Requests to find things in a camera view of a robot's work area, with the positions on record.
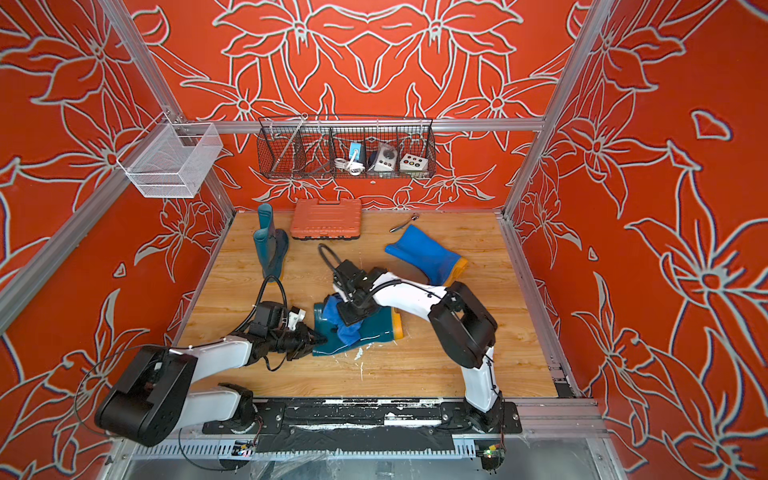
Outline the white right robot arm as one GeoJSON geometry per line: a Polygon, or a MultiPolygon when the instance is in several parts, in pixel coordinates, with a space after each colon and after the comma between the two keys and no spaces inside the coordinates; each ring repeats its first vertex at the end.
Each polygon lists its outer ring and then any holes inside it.
{"type": "Polygon", "coordinates": [[[470,413],[488,426],[498,422],[503,402],[493,360],[498,324],[467,285],[424,285],[383,268],[365,272],[348,260],[331,271],[345,325],[361,323],[383,307],[426,320],[443,351],[462,369],[470,413]]]}

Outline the blue rubber boot orange sole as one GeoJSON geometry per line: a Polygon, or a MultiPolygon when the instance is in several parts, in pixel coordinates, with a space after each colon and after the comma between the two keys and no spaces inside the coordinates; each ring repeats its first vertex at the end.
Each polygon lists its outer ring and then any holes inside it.
{"type": "Polygon", "coordinates": [[[433,286],[450,286],[469,265],[467,259],[413,225],[405,229],[398,241],[387,245],[385,252],[416,267],[433,286]]]}

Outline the blue microfiber cloth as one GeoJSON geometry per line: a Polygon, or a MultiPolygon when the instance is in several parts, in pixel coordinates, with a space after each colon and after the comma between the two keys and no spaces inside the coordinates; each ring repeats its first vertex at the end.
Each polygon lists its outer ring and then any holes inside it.
{"type": "Polygon", "coordinates": [[[352,345],[361,339],[361,324],[346,325],[341,317],[339,306],[343,306],[339,294],[333,294],[325,300],[321,318],[324,319],[332,328],[334,328],[337,338],[344,345],[352,345]]]}

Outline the teal rubber boot orange sole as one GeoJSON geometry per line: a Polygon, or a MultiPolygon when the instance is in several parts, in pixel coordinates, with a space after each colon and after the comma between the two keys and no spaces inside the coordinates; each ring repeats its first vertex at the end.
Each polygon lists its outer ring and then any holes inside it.
{"type": "Polygon", "coordinates": [[[283,229],[275,227],[274,211],[270,204],[261,204],[257,214],[259,228],[253,234],[253,240],[258,260],[263,277],[269,282],[275,282],[282,274],[289,237],[283,229]]]}

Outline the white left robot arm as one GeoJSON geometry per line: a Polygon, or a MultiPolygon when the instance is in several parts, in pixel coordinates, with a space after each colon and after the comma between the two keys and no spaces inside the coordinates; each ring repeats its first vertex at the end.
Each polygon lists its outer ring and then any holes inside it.
{"type": "Polygon", "coordinates": [[[239,329],[224,338],[187,348],[139,349],[99,405],[95,424],[146,447],[185,427],[222,422],[237,431],[257,423],[253,392],[231,383],[192,392],[193,383],[282,353],[287,361],[312,353],[327,338],[304,324],[263,334],[239,329]]]}

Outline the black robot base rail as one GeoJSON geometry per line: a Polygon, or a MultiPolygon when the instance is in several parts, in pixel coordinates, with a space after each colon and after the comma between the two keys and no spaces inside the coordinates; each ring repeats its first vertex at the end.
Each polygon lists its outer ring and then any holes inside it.
{"type": "Polygon", "coordinates": [[[254,403],[248,427],[207,422],[206,436],[249,442],[254,454],[473,458],[523,431],[517,406],[476,413],[461,399],[276,398],[254,403]]]}

